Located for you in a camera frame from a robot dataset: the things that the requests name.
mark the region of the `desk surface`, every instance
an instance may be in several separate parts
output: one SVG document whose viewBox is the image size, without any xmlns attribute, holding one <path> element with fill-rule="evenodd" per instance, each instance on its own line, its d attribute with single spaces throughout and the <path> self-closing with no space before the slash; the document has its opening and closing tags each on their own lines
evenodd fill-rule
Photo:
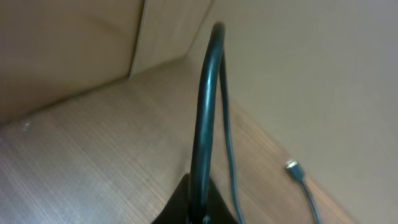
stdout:
<svg viewBox="0 0 398 224">
<path fill-rule="evenodd" d="M 150 223 L 189 171 L 199 76 L 186 61 L 138 74 L 0 129 L 0 223 Z M 211 175 L 232 210 L 216 109 Z M 248 223 L 312 223 L 289 155 L 231 105 Z M 353 223 L 308 180 L 325 223 Z"/>
</svg>

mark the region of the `black base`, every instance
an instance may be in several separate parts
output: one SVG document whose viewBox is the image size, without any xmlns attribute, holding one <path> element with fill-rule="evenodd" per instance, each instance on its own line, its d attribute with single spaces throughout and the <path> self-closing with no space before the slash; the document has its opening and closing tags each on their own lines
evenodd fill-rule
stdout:
<svg viewBox="0 0 398 224">
<path fill-rule="evenodd" d="M 170 200 L 152 224 L 188 223 L 189 174 L 185 174 Z M 210 179 L 207 195 L 207 218 L 211 223 L 238 224 L 229 212 L 216 185 Z"/>
</svg>

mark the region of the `gray wall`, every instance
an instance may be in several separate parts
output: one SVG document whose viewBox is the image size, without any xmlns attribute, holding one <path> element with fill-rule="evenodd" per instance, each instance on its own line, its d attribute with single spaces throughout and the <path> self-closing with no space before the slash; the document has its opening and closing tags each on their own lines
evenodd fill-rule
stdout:
<svg viewBox="0 0 398 224">
<path fill-rule="evenodd" d="M 215 0 L 229 88 L 360 223 L 398 220 L 398 1 Z"/>
</svg>

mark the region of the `cord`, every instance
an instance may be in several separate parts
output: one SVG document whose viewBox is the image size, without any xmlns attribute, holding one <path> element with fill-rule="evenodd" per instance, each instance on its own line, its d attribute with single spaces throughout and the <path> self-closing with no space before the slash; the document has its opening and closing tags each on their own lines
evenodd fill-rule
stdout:
<svg viewBox="0 0 398 224">
<path fill-rule="evenodd" d="M 303 192 L 311 206 L 315 223 L 322 224 L 321 216 L 320 216 L 317 204 L 315 203 L 315 199 L 314 199 L 314 197 L 304 179 L 304 177 L 305 177 L 304 170 L 301 168 L 300 164 L 293 159 L 287 161 L 285 168 L 290 173 L 290 175 L 292 176 L 294 181 L 296 181 L 303 189 Z"/>
<path fill-rule="evenodd" d="M 236 216 L 240 224 L 245 224 L 243 217 L 243 212 L 241 206 L 239 205 L 238 190 L 236 187 L 236 173 L 235 173 L 235 160 L 233 152 L 233 144 L 231 137 L 231 124 L 229 122 L 229 96 L 228 96 L 228 85 L 226 80 L 226 62 L 225 62 L 225 52 L 221 56 L 220 63 L 220 86 L 221 86 L 221 98 L 223 102 L 223 123 L 224 123 L 224 133 L 225 133 L 225 144 L 226 152 L 228 155 L 228 165 L 229 165 L 229 179 L 231 183 L 231 196 L 235 208 Z"/>
</svg>

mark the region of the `brown panel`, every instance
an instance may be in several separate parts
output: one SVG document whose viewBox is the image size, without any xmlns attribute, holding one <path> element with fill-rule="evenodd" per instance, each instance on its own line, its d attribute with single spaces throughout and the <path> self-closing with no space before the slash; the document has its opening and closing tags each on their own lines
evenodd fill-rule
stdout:
<svg viewBox="0 0 398 224">
<path fill-rule="evenodd" d="M 0 120 L 128 75 L 142 0 L 0 2 Z"/>
<path fill-rule="evenodd" d="M 184 56 L 211 0 L 147 0 L 131 75 Z"/>
<path fill-rule="evenodd" d="M 149 223 L 188 172 L 199 71 L 176 62 L 0 129 L 3 223 Z M 217 104 L 211 174 L 229 209 Z M 289 155 L 232 103 L 238 191 L 248 223 L 312 223 Z M 353 223 L 311 180 L 325 223 Z"/>
</svg>

